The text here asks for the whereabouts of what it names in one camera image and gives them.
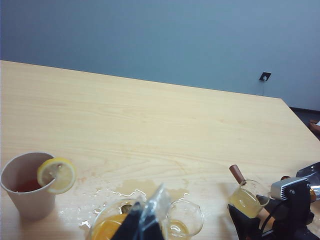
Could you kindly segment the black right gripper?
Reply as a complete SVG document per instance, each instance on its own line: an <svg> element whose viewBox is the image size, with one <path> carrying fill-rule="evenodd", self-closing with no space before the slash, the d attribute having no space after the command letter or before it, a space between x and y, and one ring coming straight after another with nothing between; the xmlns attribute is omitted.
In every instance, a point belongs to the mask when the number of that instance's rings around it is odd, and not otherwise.
<svg viewBox="0 0 320 240"><path fill-rule="evenodd" d="M263 230L270 218L274 218L272 228L262 234L261 220L250 218L228 204L227 209L235 226L239 240L318 240L307 225L313 221L314 213L310 210L310 200L287 199L285 201L270 199L269 194L257 194L257 201L269 213L262 224Z"/></svg>

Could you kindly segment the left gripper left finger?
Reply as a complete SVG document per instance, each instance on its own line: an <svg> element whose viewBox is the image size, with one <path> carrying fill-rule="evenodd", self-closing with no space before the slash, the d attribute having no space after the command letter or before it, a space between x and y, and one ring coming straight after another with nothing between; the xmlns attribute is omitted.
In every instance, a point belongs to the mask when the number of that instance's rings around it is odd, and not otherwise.
<svg viewBox="0 0 320 240"><path fill-rule="evenodd" d="M127 217L113 235L114 240L138 240L142 205L139 201L131 207Z"/></svg>

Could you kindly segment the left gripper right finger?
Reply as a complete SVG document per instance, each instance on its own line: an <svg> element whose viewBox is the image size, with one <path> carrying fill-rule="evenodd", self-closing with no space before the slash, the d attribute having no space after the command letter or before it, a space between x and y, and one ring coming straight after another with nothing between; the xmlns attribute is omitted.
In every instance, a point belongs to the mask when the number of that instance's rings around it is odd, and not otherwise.
<svg viewBox="0 0 320 240"><path fill-rule="evenodd" d="M162 183L146 202L139 220L140 240L166 240L168 238L168 212L171 196Z"/></svg>

